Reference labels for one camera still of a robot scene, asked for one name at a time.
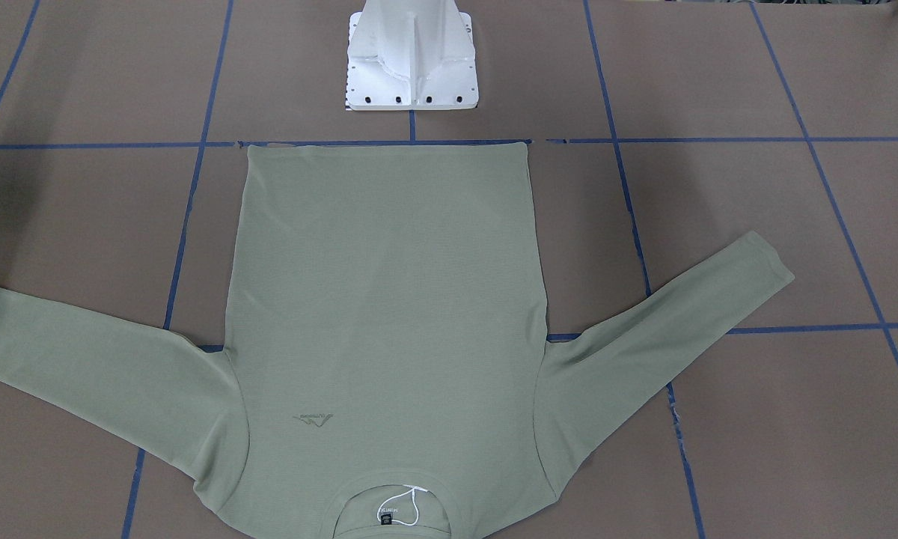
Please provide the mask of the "white pedestal column base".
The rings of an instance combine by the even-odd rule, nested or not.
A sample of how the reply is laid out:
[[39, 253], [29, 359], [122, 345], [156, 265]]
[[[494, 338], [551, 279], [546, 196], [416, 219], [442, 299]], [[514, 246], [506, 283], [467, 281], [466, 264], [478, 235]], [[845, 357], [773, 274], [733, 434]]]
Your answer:
[[480, 101], [473, 23], [455, 1], [367, 1], [350, 14], [344, 106], [449, 112]]

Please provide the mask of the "olive green long-sleeve shirt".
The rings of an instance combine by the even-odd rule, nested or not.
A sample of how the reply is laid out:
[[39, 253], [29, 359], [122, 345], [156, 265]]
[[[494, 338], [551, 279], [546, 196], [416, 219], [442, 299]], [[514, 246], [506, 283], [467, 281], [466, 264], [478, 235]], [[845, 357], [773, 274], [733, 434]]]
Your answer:
[[258, 147], [224, 346], [0, 287], [0, 382], [254, 538], [483, 538], [793, 281], [750, 231], [550, 342], [528, 148]]

